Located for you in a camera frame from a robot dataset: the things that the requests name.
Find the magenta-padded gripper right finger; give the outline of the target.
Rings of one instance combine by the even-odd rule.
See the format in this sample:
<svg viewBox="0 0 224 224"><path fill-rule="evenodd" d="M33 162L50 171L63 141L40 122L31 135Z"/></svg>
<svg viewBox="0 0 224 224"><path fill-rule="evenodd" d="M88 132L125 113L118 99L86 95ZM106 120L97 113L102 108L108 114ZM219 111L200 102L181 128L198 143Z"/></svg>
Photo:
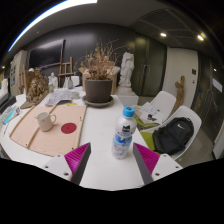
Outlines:
<svg viewBox="0 0 224 224"><path fill-rule="evenodd" d="M145 185L182 169L168 154L157 154L140 144L133 144L133 154Z"/></svg>

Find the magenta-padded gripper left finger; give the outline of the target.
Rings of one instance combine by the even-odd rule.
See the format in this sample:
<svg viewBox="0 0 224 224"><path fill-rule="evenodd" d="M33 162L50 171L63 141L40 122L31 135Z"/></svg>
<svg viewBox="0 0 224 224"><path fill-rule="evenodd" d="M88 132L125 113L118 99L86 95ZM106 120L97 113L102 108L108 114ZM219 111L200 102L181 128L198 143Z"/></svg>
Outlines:
<svg viewBox="0 0 224 224"><path fill-rule="evenodd" d="M79 185L90 154L91 143L86 143L65 155L55 155L43 166L43 169Z"/></svg>

